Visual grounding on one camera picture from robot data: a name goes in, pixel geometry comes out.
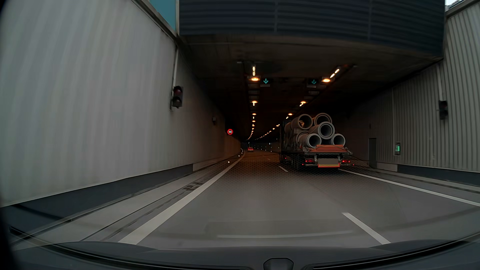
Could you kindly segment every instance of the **traffic light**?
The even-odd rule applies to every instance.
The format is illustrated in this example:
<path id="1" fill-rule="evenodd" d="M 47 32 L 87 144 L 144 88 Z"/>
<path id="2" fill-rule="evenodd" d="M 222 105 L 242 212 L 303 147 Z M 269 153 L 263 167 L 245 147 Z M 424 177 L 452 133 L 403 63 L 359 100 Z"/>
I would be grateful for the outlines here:
<path id="1" fill-rule="evenodd" d="M 438 101 L 438 111 L 440 113 L 440 119 L 446 119 L 448 116 L 448 103 L 446 100 Z"/>
<path id="2" fill-rule="evenodd" d="M 172 93 L 172 107 L 180 108 L 183 104 L 183 87 L 175 86 Z"/>

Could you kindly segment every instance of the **windshield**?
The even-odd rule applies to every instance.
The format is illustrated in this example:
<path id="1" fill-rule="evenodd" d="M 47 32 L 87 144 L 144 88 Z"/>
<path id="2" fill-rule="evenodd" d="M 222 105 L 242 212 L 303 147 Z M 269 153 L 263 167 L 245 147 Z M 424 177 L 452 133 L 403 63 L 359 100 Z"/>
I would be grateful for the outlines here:
<path id="1" fill-rule="evenodd" d="M 342 254 L 313 264 L 479 233 L 479 9 L 5 1 L 10 248 Z"/>

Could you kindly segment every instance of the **white wall panel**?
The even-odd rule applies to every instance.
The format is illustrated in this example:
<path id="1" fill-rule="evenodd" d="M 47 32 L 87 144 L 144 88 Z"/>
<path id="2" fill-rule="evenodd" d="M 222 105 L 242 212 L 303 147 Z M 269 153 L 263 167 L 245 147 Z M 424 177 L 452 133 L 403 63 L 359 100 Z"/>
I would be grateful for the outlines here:
<path id="1" fill-rule="evenodd" d="M 441 62 L 360 105 L 339 131 L 363 160 L 376 137 L 380 162 L 480 172 L 479 91 L 480 3 L 448 18 Z M 438 100 L 448 101 L 446 120 Z"/>
<path id="2" fill-rule="evenodd" d="M 131 0 L 11 0 L 0 40 L 3 205 L 240 148 L 181 57 L 169 110 L 175 44 Z"/>

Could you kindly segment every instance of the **asphalt road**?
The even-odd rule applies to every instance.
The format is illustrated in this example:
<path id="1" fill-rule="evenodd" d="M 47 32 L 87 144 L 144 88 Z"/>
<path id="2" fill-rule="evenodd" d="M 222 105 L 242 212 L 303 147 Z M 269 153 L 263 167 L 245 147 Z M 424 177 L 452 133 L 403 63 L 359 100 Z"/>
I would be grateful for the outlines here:
<path id="1" fill-rule="evenodd" d="M 364 170 L 349 168 L 353 172 Z M 376 173 L 375 177 L 389 179 Z M 480 195 L 425 183 L 433 192 L 480 202 Z M 198 246 L 366 247 L 419 239 L 458 239 L 479 229 L 480 208 L 338 169 L 279 167 L 256 150 L 150 231 L 113 239 L 154 248 Z M 128 235 L 132 230 L 125 230 Z"/>
<path id="2" fill-rule="evenodd" d="M 247 152 L 39 238 L 153 248 L 369 247 L 480 231 L 478 193 L 357 166 L 294 170 L 278 159 Z"/>

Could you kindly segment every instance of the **red traffic light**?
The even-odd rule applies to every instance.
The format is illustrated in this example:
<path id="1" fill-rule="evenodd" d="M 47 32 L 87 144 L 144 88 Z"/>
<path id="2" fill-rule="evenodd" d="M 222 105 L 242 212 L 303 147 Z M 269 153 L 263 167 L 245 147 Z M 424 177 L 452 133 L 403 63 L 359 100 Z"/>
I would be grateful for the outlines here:
<path id="1" fill-rule="evenodd" d="M 175 86 L 172 90 L 172 107 L 177 109 L 183 105 L 183 87 Z"/>

